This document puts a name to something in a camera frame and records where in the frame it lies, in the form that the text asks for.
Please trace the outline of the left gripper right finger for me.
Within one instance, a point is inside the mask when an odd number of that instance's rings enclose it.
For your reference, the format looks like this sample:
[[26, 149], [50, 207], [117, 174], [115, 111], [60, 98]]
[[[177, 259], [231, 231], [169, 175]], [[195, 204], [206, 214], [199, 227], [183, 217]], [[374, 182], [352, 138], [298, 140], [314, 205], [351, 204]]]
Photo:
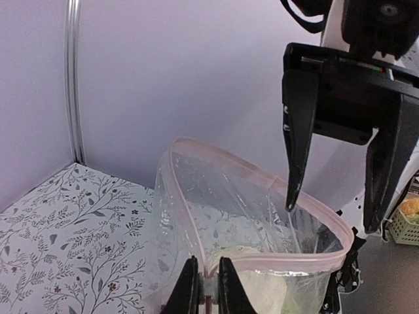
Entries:
[[246, 295], [243, 285], [230, 258], [220, 258], [218, 289], [219, 313], [257, 314]]

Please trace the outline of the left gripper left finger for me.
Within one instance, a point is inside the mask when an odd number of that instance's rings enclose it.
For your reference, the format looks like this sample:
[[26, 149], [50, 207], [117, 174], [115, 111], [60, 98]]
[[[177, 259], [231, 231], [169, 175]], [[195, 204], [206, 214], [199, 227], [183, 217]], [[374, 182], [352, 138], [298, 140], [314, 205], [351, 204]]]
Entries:
[[165, 304], [167, 314], [196, 314], [199, 308], [199, 272], [195, 256], [186, 260]]

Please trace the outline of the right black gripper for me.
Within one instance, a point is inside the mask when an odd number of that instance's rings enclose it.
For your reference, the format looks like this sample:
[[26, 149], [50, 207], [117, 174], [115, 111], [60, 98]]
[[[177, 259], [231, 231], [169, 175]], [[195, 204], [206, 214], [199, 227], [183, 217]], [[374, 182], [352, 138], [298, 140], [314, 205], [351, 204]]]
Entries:
[[363, 226], [375, 233], [418, 142], [418, 74], [308, 44], [283, 55], [283, 136], [289, 165], [285, 208], [301, 191], [312, 133], [368, 146]]

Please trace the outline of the clear zip top bag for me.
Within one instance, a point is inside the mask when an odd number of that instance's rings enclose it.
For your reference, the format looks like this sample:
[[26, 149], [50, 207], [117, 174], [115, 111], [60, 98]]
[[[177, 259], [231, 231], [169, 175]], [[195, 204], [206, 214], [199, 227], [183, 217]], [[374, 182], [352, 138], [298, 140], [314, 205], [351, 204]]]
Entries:
[[286, 192], [285, 181], [226, 150], [176, 139], [156, 172], [151, 311], [165, 311], [186, 260], [195, 256], [199, 313], [215, 312], [221, 257], [232, 260], [257, 313], [318, 313], [354, 233], [307, 194], [287, 211]]

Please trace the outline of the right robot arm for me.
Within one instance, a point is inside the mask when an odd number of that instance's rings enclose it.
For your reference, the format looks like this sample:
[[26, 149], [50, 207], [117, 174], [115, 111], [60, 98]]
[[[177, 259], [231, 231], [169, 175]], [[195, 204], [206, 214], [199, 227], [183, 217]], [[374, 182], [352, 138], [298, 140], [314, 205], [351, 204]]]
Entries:
[[418, 142], [418, 75], [332, 48], [289, 43], [283, 55], [283, 137], [294, 208], [313, 134], [367, 147], [363, 226], [378, 230]]

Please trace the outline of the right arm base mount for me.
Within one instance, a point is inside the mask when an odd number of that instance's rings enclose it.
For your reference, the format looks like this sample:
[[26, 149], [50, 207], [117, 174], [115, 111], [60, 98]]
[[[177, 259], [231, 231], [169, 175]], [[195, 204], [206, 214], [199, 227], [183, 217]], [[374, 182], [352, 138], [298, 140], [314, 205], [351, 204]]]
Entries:
[[366, 243], [357, 236], [358, 230], [353, 227], [355, 235], [351, 249], [348, 251], [342, 267], [331, 274], [323, 305], [319, 313], [342, 313], [341, 294], [349, 294], [357, 290], [361, 284], [358, 255]]

